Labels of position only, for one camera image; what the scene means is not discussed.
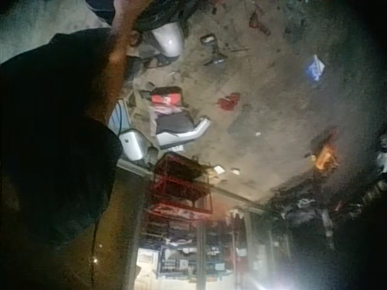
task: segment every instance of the dark shirt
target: dark shirt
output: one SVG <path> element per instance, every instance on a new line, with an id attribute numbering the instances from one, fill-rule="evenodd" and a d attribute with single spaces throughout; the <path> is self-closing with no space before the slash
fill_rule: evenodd
<path id="1" fill-rule="evenodd" d="M 61 244 L 107 208 L 118 137 L 85 116 L 107 30 L 57 34 L 0 66 L 1 170 L 31 232 Z"/>

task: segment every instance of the person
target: person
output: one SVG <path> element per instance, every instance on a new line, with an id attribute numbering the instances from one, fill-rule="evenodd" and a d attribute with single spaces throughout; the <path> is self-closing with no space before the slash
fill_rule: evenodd
<path id="1" fill-rule="evenodd" d="M 118 137 L 106 125 L 131 30 L 151 0 L 114 0 L 111 28 L 57 34 L 0 66 L 2 214 L 61 247 L 107 208 Z"/>

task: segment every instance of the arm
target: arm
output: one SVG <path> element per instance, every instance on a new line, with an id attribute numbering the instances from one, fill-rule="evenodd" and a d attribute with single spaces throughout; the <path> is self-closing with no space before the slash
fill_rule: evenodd
<path id="1" fill-rule="evenodd" d="M 126 49 L 133 24 L 151 0 L 115 0 L 115 16 L 104 47 L 102 71 L 94 79 L 99 97 L 86 110 L 86 115 L 107 124 L 118 102 L 126 68 Z"/>

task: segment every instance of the hand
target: hand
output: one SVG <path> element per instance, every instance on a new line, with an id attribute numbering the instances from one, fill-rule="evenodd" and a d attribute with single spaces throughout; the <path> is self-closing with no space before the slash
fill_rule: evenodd
<path id="1" fill-rule="evenodd" d="M 138 17 L 153 0 L 114 0 L 116 13 Z"/>

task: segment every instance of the scooter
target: scooter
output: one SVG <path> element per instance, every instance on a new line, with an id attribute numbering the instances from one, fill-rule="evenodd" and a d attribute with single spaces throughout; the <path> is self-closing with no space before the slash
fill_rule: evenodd
<path id="1" fill-rule="evenodd" d="M 114 0 L 86 0 L 88 7 L 101 20 L 112 24 Z M 138 17 L 134 29 L 140 33 L 139 42 L 152 45 L 157 63 L 152 67 L 165 66 L 178 59 L 184 49 L 183 30 L 188 18 L 198 8 L 200 0 L 153 0 Z"/>

